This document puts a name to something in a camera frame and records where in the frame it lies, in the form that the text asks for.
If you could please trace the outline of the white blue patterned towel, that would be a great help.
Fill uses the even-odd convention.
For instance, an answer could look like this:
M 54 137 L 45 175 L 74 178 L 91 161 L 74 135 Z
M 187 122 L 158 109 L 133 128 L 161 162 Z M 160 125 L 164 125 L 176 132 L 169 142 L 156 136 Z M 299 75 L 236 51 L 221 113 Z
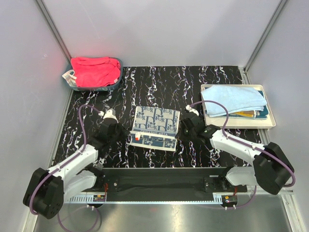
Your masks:
M 130 131 L 130 145 L 147 149 L 176 151 L 180 112 L 137 106 Z

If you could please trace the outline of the light blue towel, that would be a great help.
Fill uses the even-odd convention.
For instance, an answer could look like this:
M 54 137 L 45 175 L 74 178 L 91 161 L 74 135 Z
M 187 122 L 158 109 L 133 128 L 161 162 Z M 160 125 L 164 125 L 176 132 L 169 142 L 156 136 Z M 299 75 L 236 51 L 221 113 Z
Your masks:
M 211 86 L 201 91 L 201 96 L 210 117 L 240 111 L 263 110 L 267 104 L 261 93 L 252 87 Z

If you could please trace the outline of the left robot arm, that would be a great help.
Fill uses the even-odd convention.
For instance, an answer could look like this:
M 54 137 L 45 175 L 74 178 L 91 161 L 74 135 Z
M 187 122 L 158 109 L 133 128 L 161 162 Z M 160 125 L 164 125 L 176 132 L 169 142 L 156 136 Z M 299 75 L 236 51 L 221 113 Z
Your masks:
M 29 181 L 23 204 L 35 215 L 51 219 L 63 204 L 84 190 L 100 191 L 103 173 L 92 164 L 105 147 L 129 135 L 114 119 L 107 119 L 100 128 L 71 156 L 45 170 L 35 170 Z

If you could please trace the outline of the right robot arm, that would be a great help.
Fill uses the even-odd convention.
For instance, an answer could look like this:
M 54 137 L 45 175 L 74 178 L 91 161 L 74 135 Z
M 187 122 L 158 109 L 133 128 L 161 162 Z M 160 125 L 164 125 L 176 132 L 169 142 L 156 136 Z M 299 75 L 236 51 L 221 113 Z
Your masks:
M 295 180 L 294 168 L 282 149 L 275 143 L 267 145 L 249 142 L 215 125 L 205 125 L 195 114 L 181 120 L 180 140 L 200 142 L 207 148 L 227 152 L 249 164 L 248 167 L 228 167 L 221 174 L 219 186 L 231 191 L 236 186 L 260 186 L 264 191 L 277 195 Z

